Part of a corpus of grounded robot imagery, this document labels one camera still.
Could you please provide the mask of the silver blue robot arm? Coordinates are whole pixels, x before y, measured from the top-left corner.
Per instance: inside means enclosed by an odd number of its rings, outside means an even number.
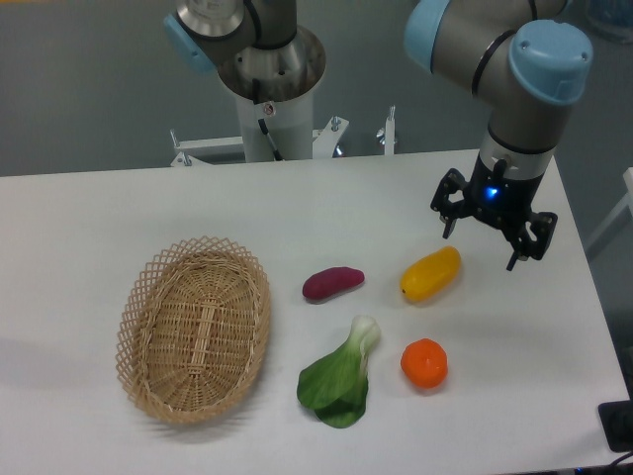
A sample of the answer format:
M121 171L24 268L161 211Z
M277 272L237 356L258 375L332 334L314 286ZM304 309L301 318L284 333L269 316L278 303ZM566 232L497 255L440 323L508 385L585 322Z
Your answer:
M502 232L512 260L541 259L557 218L532 201L574 105L592 46L560 23L562 1L421 1L404 32L407 55L492 110L474 170L450 170L431 207L446 233L464 218ZM180 1L163 22L198 72L216 72L234 97L250 162L329 157L333 127L313 132L313 97L325 72L320 40L293 1Z

